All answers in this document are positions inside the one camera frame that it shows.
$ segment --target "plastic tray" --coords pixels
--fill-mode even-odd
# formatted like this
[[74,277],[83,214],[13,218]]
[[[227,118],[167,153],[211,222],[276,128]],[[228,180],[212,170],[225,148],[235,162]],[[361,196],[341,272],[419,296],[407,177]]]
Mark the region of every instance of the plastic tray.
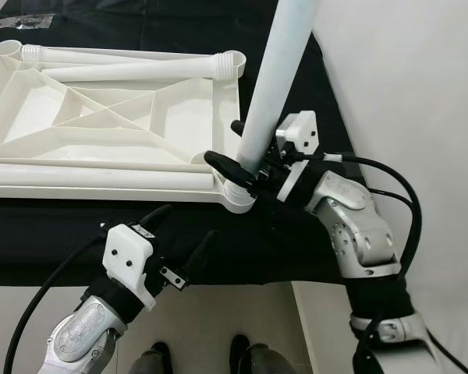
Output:
[[[239,52],[236,62],[239,77]],[[65,85],[42,74],[44,68],[0,56],[0,197],[216,202],[237,213],[246,209],[226,200],[222,178],[202,158],[206,150],[236,155],[239,138],[230,123],[239,119],[237,79]]]

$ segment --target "black table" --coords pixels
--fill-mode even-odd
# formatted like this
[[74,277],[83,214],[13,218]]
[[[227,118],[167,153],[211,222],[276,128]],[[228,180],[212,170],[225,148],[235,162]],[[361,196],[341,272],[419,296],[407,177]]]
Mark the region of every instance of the black table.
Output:
[[[0,29],[0,41],[24,44],[247,56],[239,81],[241,117],[253,93],[276,1],[269,0],[36,0],[8,1],[0,18],[55,13],[48,29]],[[282,114],[317,113],[320,150],[353,152],[321,49],[313,37]],[[358,169],[345,173],[362,181]],[[94,236],[101,222],[138,221],[163,203],[0,199],[0,285],[39,285],[69,253]],[[218,230],[214,253],[198,284],[263,284],[272,281],[340,283],[335,255],[320,222],[277,201],[257,201],[249,213],[223,206],[173,203],[155,234],[161,250],[183,263],[209,230]],[[101,274],[103,248],[90,250],[58,285],[85,285]]]

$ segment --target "white plastic pipe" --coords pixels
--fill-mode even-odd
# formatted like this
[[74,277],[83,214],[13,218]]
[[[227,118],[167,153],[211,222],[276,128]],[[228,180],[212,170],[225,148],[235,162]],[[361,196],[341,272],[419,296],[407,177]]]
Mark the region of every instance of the white plastic pipe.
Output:
[[64,62],[84,65],[128,64],[156,61],[147,58],[62,51],[33,44],[26,44],[22,47],[21,57],[25,62]]
[[235,79],[236,67],[232,52],[217,53],[210,57],[184,58],[152,63],[80,66],[44,69],[46,76],[59,82],[86,82],[100,80],[135,80],[166,78]]
[[212,189],[213,175],[0,164],[0,185],[99,189]]
[[[236,158],[255,175],[274,135],[316,11],[317,0],[279,0],[275,10]],[[237,205],[253,204],[248,192],[230,181],[225,183],[225,196]]]

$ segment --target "white backdrop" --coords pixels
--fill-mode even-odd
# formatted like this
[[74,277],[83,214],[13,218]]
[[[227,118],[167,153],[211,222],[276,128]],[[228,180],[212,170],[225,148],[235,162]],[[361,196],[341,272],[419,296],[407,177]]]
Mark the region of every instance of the white backdrop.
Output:
[[[409,292],[468,365],[468,0],[320,0],[314,35],[357,155],[389,164],[417,191],[424,226]],[[402,192],[363,170],[370,186]],[[378,200],[401,249],[409,211]],[[352,372],[344,289],[295,290],[319,373]],[[459,371],[447,363],[446,372]]]

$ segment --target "white floor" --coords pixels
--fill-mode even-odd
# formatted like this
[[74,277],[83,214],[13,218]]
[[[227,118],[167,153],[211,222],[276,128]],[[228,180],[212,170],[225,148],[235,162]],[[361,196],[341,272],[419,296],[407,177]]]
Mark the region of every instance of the white floor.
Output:
[[[28,324],[14,374],[34,374],[52,327],[77,305],[84,288],[54,288]],[[16,323],[36,288],[0,288],[0,373]],[[104,374],[127,374],[155,341],[172,350],[175,374],[229,374],[230,340],[237,333],[282,353],[298,374],[311,374],[295,299],[289,284],[167,289],[152,312],[142,312],[119,341]]]

